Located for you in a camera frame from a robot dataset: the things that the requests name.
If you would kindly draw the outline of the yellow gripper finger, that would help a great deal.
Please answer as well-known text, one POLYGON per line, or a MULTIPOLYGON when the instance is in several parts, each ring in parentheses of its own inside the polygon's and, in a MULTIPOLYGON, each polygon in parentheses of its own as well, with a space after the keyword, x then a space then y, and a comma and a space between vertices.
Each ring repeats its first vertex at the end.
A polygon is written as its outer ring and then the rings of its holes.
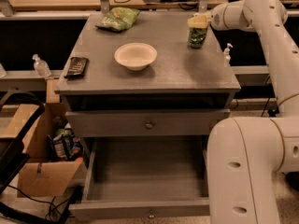
POLYGON ((194 14, 188 19, 187 23, 190 28, 207 28, 209 25, 209 17, 206 13, 204 14, 194 14))

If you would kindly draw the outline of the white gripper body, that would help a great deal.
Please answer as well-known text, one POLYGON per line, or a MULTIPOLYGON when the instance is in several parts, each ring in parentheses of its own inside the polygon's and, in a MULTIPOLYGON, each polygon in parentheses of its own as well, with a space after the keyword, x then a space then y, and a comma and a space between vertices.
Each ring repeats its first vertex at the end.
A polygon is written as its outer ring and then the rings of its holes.
POLYGON ((211 10, 211 26, 218 31, 245 29, 247 20, 243 14, 243 1, 220 4, 211 10))

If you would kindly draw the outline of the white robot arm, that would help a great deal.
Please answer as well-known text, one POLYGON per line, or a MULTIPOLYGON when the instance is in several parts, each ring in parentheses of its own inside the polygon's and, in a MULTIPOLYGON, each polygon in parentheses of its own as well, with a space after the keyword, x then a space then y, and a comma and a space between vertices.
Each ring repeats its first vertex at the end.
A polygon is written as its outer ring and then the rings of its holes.
POLYGON ((236 117, 217 123, 207 143, 211 224, 280 224, 272 174, 299 169, 299 56, 279 0, 240 0, 208 13, 214 29, 260 38, 279 116, 236 117))

